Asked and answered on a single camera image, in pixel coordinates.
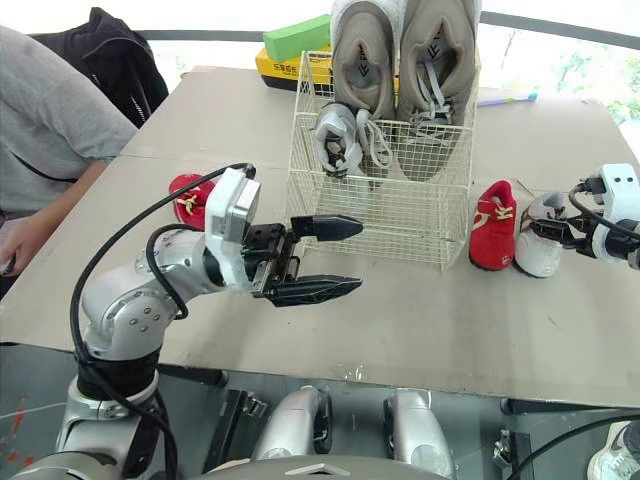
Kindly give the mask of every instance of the black cable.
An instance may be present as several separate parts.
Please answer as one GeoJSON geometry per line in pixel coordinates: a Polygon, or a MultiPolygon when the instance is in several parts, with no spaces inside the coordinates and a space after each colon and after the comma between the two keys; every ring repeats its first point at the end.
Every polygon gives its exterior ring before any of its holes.
{"type": "Polygon", "coordinates": [[[151,215],[156,210],[161,207],[167,205],[171,201],[178,198],[180,195],[188,192],[189,190],[197,187],[198,185],[211,180],[212,178],[218,177],[224,173],[227,168],[233,169],[243,169],[245,171],[245,175],[248,178],[254,178],[255,176],[255,167],[249,163],[236,163],[233,165],[229,165],[228,167],[220,168],[214,172],[208,173],[207,175],[202,176],[198,180],[189,185],[181,188],[180,190],[167,195],[163,199],[157,201],[153,205],[151,205],[146,210],[142,211],[138,215],[136,215],[132,220],[130,220],[127,224],[121,227],[116,233],[114,233],[95,253],[95,255],[89,260],[86,267],[78,277],[78,281],[73,289],[73,294],[71,296],[71,304],[69,307],[69,315],[70,315],[70,324],[71,324],[71,336],[73,338],[73,344],[76,350],[76,355],[79,362],[82,362],[85,366],[85,370],[89,373],[93,378],[93,381],[113,400],[129,409],[130,411],[137,413],[141,417],[148,418],[152,422],[154,422],[158,428],[162,431],[165,439],[165,469],[167,472],[167,478],[169,480],[175,480],[178,469],[178,448],[169,428],[169,424],[165,422],[163,419],[157,417],[153,413],[145,410],[143,407],[136,405],[126,397],[118,393],[109,383],[109,380],[104,376],[102,372],[100,372],[93,364],[91,355],[87,349],[87,346],[82,339],[82,333],[80,331],[80,300],[82,298],[82,290],[89,279],[89,276],[95,269],[96,265],[102,260],[102,258],[106,255],[106,253],[116,244],[118,240],[120,240],[129,230],[135,227],[140,221],[142,221],[147,216],[151,215]]]}
{"type": "Polygon", "coordinates": [[[137,413],[141,417],[151,420],[158,426],[164,436],[165,470],[167,474],[167,480],[176,480],[178,474],[178,445],[176,443],[175,437],[173,436],[171,428],[169,428],[169,424],[166,423],[162,418],[154,415],[142,406],[130,402],[124,395],[118,393],[118,391],[111,386],[104,374],[97,368],[90,367],[87,369],[87,371],[90,372],[90,374],[93,376],[92,380],[96,384],[98,384],[100,388],[102,388],[104,392],[107,393],[113,400],[115,400],[128,410],[137,413]]]}
{"type": "MultiPolygon", "coordinates": [[[[171,425],[169,424],[169,410],[167,409],[167,405],[164,403],[164,399],[160,394],[160,390],[156,390],[155,397],[156,397],[156,403],[158,404],[158,408],[160,409],[160,418],[162,418],[162,421],[167,424],[167,427],[170,428],[171,425]]],[[[169,446],[169,443],[167,441],[164,442],[164,464],[165,464],[165,469],[168,468],[167,467],[168,465],[172,465],[172,466],[175,465],[175,472],[177,475],[178,473],[177,451],[174,452],[169,446]]]]}
{"type": "Polygon", "coordinates": [[[182,320],[183,318],[187,318],[189,316],[189,309],[187,308],[187,305],[185,304],[184,300],[182,300],[176,289],[173,288],[173,285],[169,283],[167,278],[160,271],[160,267],[158,267],[155,256],[155,248],[158,238],[160,238],[160,235],[162,235],[163,233],[169,232],[171,230],[190,230],[192,232],[201,232],[202,230],[196,227],[192,227],[191,225],[182,225],[180,223],[165,225],[158,228],[151,234],[149,240],[147,240],[147,246],[145,248],[145,255],[147,257],[147,264],[149,265],[149,269],[153,273],[153,276],[156,277],[156,280],[158,280],[158,283],[162,285],[162,288],[167,291],[171,299],[178,307],[178,310],[180,311],[180,313],[177,314],[174,318],[176,320],[182,320]]]}
{"type": "Polygon", "coordinates": [[[576,193],[584,192],[584,191],[585,191],[584,183],[580,183],[571,189],[571,191],[569,192],[569,201],[571,202],[571,205],[576,207],[578,210],[580,210],[580,213],[582,213],[583,215],[586,215],[594,222],[604,225],[605,227],[610,228],[611,230],[615,230],[616,232],[626,235],[627,237],[631,237],[634,240],[640,241],[640,233],[636,233],[629,230],[628,228],[624,228],[624,227],[621,227],[620,225],[616,225],[615,223],[610,222],[606,218],[603,218],[601,215],[598,215],[596,212],[585,207],[582,203],[580,203],[576,198],[576,193]]]}
{"type": "Polygon", "coordinates": [[[522,463],[520,463],[520,465],[518,465],[518,467],[511,473],[511,475],[509,475],[507,480],[515,480],[516,478],[519,478],[520,474],[524,471],[524,469],[527,468],[529,464],[533,463],[533,461],[536,458],[548,452],[553,447],[555,447],[559,443],[564,442],[565,440],[569,440],[570,438],[573,438],[576,435],[580,435],[581,433],[587,432],[589,430],[593,430],[594,428],[602,427],[603,425],[609,425],[611,423],[626,422],[626,421],[633,421],[633,420],[640,420],[640,414],[635,413],[635,414],[629,414],[629,415],[621,415],[619,417],[605,418],[603,420],[587,423],[586,425],[582,425],[581,427],[574,428],[570,432],[557,436],[550,442],[545,443],[542,447],[540,447],[538,450],[533,452],[531,455],[526,457],[522,461],[522,463]]]}

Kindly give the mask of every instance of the red sneaker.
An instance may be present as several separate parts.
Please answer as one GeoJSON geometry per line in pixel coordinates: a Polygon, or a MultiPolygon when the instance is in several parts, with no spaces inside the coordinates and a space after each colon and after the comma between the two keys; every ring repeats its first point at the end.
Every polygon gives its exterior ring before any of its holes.
{"type": "Polygon", "coordinates": [[[469,259],[485,270],[511,265],[515,252],[516,200],[505,180],[494,183],[478,200],[469,242],[469,259]]]}
{"type": "MultiPolygon", "coordinates": [[[[202,178],[202,175],[196,173],[178,175],[169,184],[169,193],[174,193],[199,178],[202,178]]],[[[213,187],[215,183],[212,181],[204,182],[176,198],[173,201],[173,211],[178,220],[204,230],[204,207],[213,187]]]]}

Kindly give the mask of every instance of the yellow box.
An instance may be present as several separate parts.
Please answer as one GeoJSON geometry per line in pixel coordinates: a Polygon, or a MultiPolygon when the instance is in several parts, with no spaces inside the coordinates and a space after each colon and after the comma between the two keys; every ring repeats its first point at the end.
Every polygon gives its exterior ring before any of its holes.
{"type": "MultiPolygon", "coordinates": [[[[328,45],[321,48],[320,51],[330,52],[331,47],[328,45]]],[[[327,72],[331,68],[331,59],[327,58],[320,60],[326,65],[319,65],[318,70],[327,72]]],[[[300,57],[290,58],[283,62],[277,62],[267,55],[267,49],[263,48],[256,56],[256,67],[258,67],[258,73],[268,86],[273,88],[281,88],[284,90],[296,91],[298,88],[298,74],[300,73],[300,57]]],[[[314,78],[314,83],[324,83],[329,85],[329,79],[326,78],[314,78]]]]}

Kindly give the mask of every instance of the cardboard surface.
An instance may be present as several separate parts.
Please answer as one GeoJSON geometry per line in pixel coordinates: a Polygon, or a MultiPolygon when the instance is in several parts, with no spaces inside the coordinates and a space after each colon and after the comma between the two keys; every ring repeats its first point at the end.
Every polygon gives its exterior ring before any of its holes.
{"type": "MultiPolygon", "coordinates": [[[[68,304],[80,271],[113,231],[164,196],[177,174],[252,161],[262,182],[256,222],[281,220],[293,98],[267,89],[256,72],[190,74],[0,304],[2,341],[71,349],[68,304]],[[240,82],[250,92],[232,101],[229,92],[240,82]],[[222,121],[229,118],[240,123],[232,127],[222,121]],[[156,158],[145,148],[153,148],[156,158]]],[[[479,112],[470,208],[497,178],[517,179],[531,190],[516,187],[522,211],[532,194],[566,191],[603,161],[635,162],[598,104],[539,100],[488,108],[492,111],[479,112]],[[539,163],[531,165],[534,160],[539,163]]],[[[146,219],[113,248],[96,274],[132,262],[151,231],[173,221],[169,207],[146,219]]],[[[536,280],[513,268],[476,269],[466,249],[445,273],[431,265],[309,252],[302,274],[312,273],[360,276],[364,285],[333,302],[288,309],[226,292],[199,297],[190,303],[190,318],[167,330],[161,360],[640,406],[640,275],[624,264],[565,252],[556,276],[536,280]]]]}

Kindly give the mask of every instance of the black jacket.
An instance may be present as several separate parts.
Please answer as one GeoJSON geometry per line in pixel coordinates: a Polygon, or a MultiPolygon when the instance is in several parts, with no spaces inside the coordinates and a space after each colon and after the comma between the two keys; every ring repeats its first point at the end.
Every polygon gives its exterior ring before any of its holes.
{"type": "Polygon", "coordinates": [[[169,94],[147,41],[101,8],[84,25],[33,38],[91,79],[137,127],[169,94]]]}

